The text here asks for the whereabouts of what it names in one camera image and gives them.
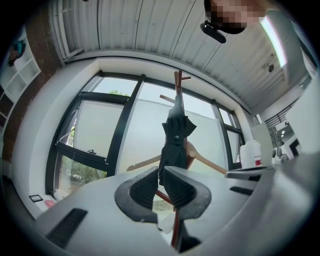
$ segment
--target white shelf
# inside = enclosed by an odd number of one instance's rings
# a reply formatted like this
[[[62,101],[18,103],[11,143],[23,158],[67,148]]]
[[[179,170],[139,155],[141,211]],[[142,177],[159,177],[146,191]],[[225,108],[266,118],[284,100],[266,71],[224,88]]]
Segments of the white shelf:
[[[12,82],[8,85],[7,91],[14,102],[17,102],[24,88],[27,87],[27,84],[22,79],[20,74],[18,74]]]
[[[6,89],[8,87],[8,84],[15,78],[15,76],[18,74],[17,69],[15,66],[9,66],[6,64],[3,68],[3,71],[0,74],[0,84],[3,89]]]
[[[31,52],[25,28],[23,28],[19,40],[23,40],[25,42],[25,51],[23,55],[14,62],[14,66],[9,67],[9,65],[6,64],[3,70],[0,70],[0,84],[4,90],[3,94],[13,102],[13,106],[8,116],[0,113],[1,116],[6,118],[4,127],[0,127],[0,134],[2,135],[5,132],[10,115],[22,93],[41,73],[41,70]]]

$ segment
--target green foliage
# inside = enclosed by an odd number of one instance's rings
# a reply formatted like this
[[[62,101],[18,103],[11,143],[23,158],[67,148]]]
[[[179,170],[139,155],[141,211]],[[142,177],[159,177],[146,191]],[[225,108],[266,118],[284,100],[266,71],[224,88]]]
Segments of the green foliage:
[[[79,185],[84,185],[107,177],[107,172],[73,161],[66,156],[62,157],[61,165],[62,171],[68,171],[69,173],[71,169],[70,181]]]
[[[109,91],[109,94],[116,94],[116,95],[124,95],[122,92],[118,92],[118,90],[111,90]]]
[[[75,137],[75,130],[73,130],[72,132],[70,132],[69,136],[74,138],[74,137]]]

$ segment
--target fluorescent light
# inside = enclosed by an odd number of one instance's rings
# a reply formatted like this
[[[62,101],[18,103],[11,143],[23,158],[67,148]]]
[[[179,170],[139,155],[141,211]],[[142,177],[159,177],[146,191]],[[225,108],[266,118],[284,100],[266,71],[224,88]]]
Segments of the fluorescent light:
[[[282,68],[287,63],[287,59],[286,59],[284,50],[281,46],[280,40],[277,36],[277,33],[267,16],[264,17],[264,19],[260,22],[260,24],[263,27],[266,34],[268,35],[273,45],[273,48],[275,50],[275,53],[278,57],[280,67]]]

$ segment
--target black umbrella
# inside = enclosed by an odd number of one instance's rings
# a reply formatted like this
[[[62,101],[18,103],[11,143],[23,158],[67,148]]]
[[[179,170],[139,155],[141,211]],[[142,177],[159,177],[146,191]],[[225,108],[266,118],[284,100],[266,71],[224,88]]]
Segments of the black umbrella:
[[[165,132],[165,144],[161,151],[158,174],[159,184],[163,186],[165,166],[187,169],[187,150],[184,148],[184,142],[197,127],[185,116],[181,91],[175,97],[174,106],[169,110],[166,123],[162,123],[162,127]]]

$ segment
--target white bottle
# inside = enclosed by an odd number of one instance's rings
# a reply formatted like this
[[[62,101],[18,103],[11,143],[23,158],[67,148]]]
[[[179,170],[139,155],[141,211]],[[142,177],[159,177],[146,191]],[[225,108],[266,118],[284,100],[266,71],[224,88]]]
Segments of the white bottle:
[[[256,140],[250,140],[240,148],[242,169],[262,166],[261,145]]]

